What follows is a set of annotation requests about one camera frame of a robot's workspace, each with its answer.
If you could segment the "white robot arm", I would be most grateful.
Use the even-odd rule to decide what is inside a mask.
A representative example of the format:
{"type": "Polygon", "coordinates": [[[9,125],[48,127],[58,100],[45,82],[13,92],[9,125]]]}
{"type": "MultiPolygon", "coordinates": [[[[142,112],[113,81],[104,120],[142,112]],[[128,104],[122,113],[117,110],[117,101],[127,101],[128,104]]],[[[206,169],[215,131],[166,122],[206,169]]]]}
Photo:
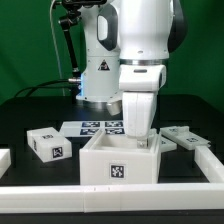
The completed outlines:
{"type": "Polygon", "coordinates": [[[87,67],[77,99],[123,114],[124,131],[148,146],[167,60],[187,25],[180,0],[84,0],[87,67]]]}

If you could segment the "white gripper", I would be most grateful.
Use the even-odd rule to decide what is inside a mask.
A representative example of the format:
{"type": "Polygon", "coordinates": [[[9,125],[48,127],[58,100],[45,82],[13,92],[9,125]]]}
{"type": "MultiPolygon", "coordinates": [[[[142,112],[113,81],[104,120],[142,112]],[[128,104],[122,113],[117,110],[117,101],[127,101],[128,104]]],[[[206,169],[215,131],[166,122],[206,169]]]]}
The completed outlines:
{"type": "Polygon", "coordinates": [[[138,139],[139,148],[147,148],[148,134],[154,119],[157,94],[166,82],[164,65],[121,65],[119,89],[125,134],[138,139]]]}

